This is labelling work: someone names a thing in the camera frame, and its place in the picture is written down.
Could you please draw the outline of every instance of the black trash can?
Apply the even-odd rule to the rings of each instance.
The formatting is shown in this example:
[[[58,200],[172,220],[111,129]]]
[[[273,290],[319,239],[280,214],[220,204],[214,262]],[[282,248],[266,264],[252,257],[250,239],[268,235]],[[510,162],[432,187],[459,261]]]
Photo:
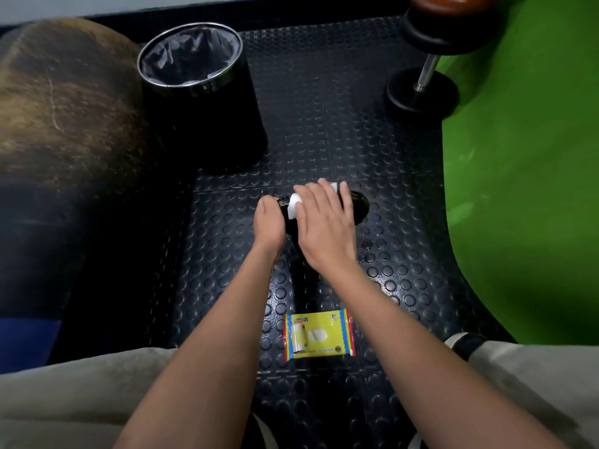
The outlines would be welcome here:
[[[199,22],[158,35],[139,53],[150,122],[210,173],[255,164],[267,146],[239,34]]]

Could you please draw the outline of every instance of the floor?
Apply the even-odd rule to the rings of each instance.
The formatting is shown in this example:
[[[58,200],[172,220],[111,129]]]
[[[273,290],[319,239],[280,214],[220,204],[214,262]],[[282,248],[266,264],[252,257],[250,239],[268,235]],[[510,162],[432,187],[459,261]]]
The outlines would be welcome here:
[[[269,148],[248,172],[198,173],[189,226],[176,221],[184,246],[169,347],[183,343],[238,270],[259,197],[288,195],[294,184],[321,176],[348,180],[370,200],[357,227],[359,262],[397,305],[439,338],[459,331],[509,337],[452,254],[440,124],[397,121],[383,105],[387,79],[425,58],[400,38],[399,25],[388,17],[242,33]],[[285,312],[342,307],[288,241],[264,312],[253,406],[281,448],[404,447],[412,437],[356,325],[354,357],[285,362]]]

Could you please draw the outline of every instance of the white sponge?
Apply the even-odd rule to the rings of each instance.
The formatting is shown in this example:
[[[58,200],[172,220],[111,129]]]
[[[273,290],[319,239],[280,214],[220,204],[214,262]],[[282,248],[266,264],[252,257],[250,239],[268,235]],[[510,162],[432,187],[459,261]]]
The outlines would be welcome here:
[[[335,193],[337,193],[337,183],[332,182],[331,187],[335,190]],[[291,194],[291,196],[289,197],[289,206],[287,207],[287,216],[290,220],[295,219],[297,217],[297,213],[295,211],[295,205],[297,204],[297,202],[301,202],[301,197],[299,196],[299,194]]]

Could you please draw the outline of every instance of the green surface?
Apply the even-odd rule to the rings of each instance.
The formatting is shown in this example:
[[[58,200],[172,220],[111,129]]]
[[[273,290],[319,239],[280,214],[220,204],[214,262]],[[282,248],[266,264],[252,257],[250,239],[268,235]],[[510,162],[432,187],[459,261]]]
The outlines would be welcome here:
[[[599,0],[505,0],[498,44],[448,57],[453,251],[524,344],[599,344]]]

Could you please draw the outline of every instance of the forearm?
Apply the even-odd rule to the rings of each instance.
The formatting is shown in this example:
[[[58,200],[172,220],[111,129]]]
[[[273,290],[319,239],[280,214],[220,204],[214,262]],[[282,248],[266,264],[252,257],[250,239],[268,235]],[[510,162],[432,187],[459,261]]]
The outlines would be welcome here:
[[[118,448],[238,448],[276,254],[253,248],[127,423]]]
[[[431,449],[564,448],[430,334],[353,263],[327,279],[364,332]]]

